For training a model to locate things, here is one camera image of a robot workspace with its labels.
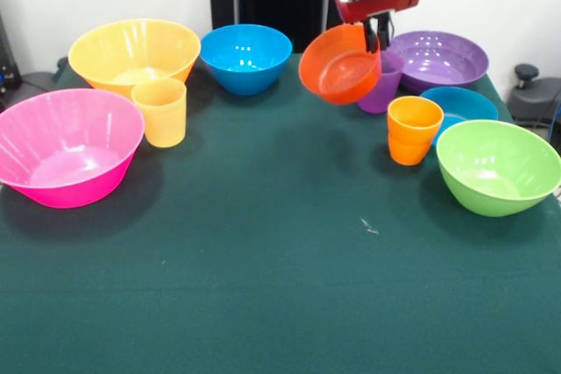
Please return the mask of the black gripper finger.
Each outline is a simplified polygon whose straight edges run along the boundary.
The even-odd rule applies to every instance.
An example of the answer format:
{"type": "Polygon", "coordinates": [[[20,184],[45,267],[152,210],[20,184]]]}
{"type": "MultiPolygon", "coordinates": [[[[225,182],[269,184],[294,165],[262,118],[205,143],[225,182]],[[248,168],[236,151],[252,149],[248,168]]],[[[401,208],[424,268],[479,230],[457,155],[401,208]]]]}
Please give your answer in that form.
{"type": "Polygon", "coordinates": [[[381,49],[390,47],[391,39],[394,35],[394,24],[390,12],[383,12],[376,17],[377,20],[377,36],[381,49]]]}
{"type": "Polygon", "coordinates": [[[363,33],[365,38],[366,50],[369,53],[377,53],[378,47],[378,37],[376,31],[372,27],[372,20],[370,18],[362,21],[363,33]]]}

